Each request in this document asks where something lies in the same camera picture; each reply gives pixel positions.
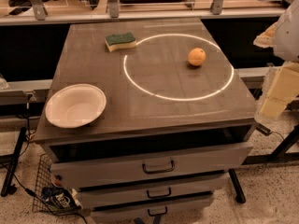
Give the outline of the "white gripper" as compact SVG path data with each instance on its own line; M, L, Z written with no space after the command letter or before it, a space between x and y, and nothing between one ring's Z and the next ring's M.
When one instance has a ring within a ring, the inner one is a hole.
M284 61L299 62L299 0L288 8L264 32L257 35L253 45L266 49ZM284 63L270 70L263 84L263 98L258 115L263 119L277 118L299 95L299 63Z

